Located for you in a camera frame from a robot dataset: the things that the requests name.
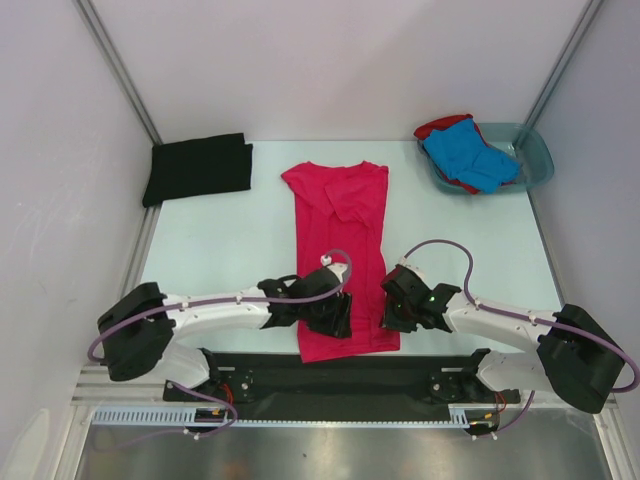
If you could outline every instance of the white wall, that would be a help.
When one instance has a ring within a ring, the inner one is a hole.
[[[96,319],[121,287],[151,145],[71,1],[2,10],[0,464],[47,408],[46,467]]]
[[[637,0],[605,4],[538,126],[556,174],[535,197],[567,301],[640,362],[638,31]],[[617,399],[640,446],[640,392]]]
[[[96,0],[165,142],[523,121],[585,0]]]

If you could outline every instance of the laundry basket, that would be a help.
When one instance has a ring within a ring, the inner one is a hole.
[[[501,185],[495,193],[522,192],[549,181],[553,176],[553,160],[547,144],[534,129],[520,123],[479,123],[485,141],[502,150],[520,164],[520,174],[509,184]],[[442,176],[440,169],[429,158],[422,140],[418,148],[427,157],[431,176],[437,187],[450,194],[468,194],[458,186],[451,185]]]

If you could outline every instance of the metal floor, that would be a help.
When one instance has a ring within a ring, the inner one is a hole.
[[[497,441],[461,430],[243,427],[96,451],[150,431],[92,427],[76,480],[611,478],[593,417],[576,410],[532,410]]]

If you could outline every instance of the fabric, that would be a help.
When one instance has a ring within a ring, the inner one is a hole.
[[[142,205],[249,190],[252,150],[242,133],[156,145]]]
[[[484,193],[495,192],[500,185],[518,176],[520,166],[506,153],[485,144],[472,118],[446,130],[434,130],[423,145],[440,170]]]
[[[419,140],[424,140],[429,135],[431,135],[431,132],[433,132],[434,130],[446,130],[447,128],[455,125],[456,123],[461,122],[462,120],[466,120],[467,118],[473,118],[473,115],[467,113],[465,115],[451,115],[449,117],[442,117],[432,122],[425,123],[421,127],[418,127],[416,131],[413,132],[413,136]],[[482,133],[480,133],[480,129],[478,128],[478,126],[476,125],[475,127],[476,127],[476,132],[478,132],[478,135],[482,136]],[[482,139],[482,141],[486,145],[489,145],[486,141],[484,141],[484,139]],[[475,195],[480,192],[479,189],[472,187],[471,185],[467,185],[466,183],[462,183],[460,180],[455,180],[447,177],[444,174],[444,172],[439,168],[438,168],[438,173],[444,179],[445,182],[450,183],[451,185],[457,185],[459,187],[462,187],[471,195]]]
[[[431,132],[433,132],[434,130],[446,130],[449,127],[453,127],[456,123],[459,123],[462,120],[467,120],[468,118],[473,118],[473,115],[467,113],[465,115],[451,115],[449,117],[442,117],[437,120],[433,120],[432,122],[425,123],[421,127],[418,127],[416,131],[413,132],[413,136],[418,140],[426,140],[426,138],[431,135]],[[478,126],[476,125],[475,127],[478,134],[482,135]]]
[[[352,337],[320,335],[298,322],[305,363],[400,348],[399,333],[380,328],[385,306],[380,282],[386,274],[380,245],[388,177],[387,167],[369,162],[337,168],[307,162],[282,174],[295,194],[298,275],[319,268],[320,257],[332,248],[344,250],[353,262],[344,289],[353,295]]]

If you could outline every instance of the pink t-shirt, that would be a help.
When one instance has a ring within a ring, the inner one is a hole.
[[[400,348],[399,333],[380,328],[385,305],[380,282],[386,274],[380,245],[388,177],[387,167],[369,162],[336,168],[306,162],[282,174],[295,194],[298,275],[319,268],[320,258],[332,248],[344,250],[353,262],[344,289],[353,295],[352,337],[328,337],[298,322],[305,363]]]

